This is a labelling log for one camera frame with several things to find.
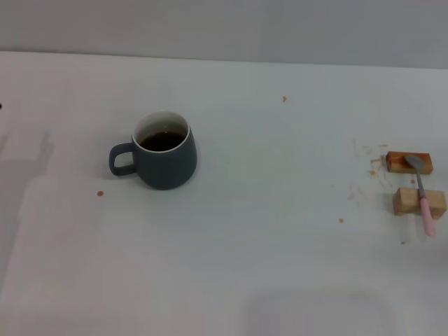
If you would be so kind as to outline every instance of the gray mug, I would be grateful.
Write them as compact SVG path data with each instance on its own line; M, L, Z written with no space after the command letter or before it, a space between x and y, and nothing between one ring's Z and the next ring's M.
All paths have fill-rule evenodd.
M164 143L164 135L168 134L175 135L180 143L170 142L170 138ZM132 152L134 163L116 167L115 158L127 152ZM146 115L137 123L132 142L113 147L109 154L112 174L137 173L150 187L160 190L184 184L195 172L196 164L196 145L191 127L182 116L167 111Z

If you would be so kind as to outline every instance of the white table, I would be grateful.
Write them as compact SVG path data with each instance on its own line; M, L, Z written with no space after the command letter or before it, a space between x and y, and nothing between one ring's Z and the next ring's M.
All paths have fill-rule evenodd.
M0 53L0 335L445 336L447 216L425 239L391 213L414 177L369 171L429 152L423 184L448 190L447 89L441 70ZM164 192L107 166L160 109L199 151Z

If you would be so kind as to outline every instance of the coffee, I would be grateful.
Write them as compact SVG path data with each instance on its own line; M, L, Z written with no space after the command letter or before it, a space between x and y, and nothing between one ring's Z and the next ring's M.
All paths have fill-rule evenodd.
M185 139L185 135L175 132L160 132L149 136L140 142L140 146L152 152L169 151L179 146Z

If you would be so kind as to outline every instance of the wooden block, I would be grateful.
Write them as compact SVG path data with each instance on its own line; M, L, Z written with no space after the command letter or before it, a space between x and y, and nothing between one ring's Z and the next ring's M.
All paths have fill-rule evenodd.
M429 175L433 171L433 163L428 153L406 153L406 152L388 152L386 155L386 165L388 172L401 174L415 174L415 169L406 162L405 156L413 155L421 158L424 162L421 173Z
M425 190L426 199L433 219L437 220L447 210L445 193L439 190ZM419 191L413 188L399 188L393 196L393 212L397 216L403 214L420 214Z

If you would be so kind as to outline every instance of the spoon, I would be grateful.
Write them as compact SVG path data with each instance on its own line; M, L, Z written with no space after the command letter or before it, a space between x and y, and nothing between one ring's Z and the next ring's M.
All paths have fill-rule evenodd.
M417 156L406 156L405 160L409 163L417 173L417 183L419 184L419 196L420 196L420 210L423 216L423 227L425 233L428 237L435 237L435 221L431 216L431 210L429 209L429 203L426 199L425 190L423 189L423 184L421 184L420 170L424 165L424 161Z

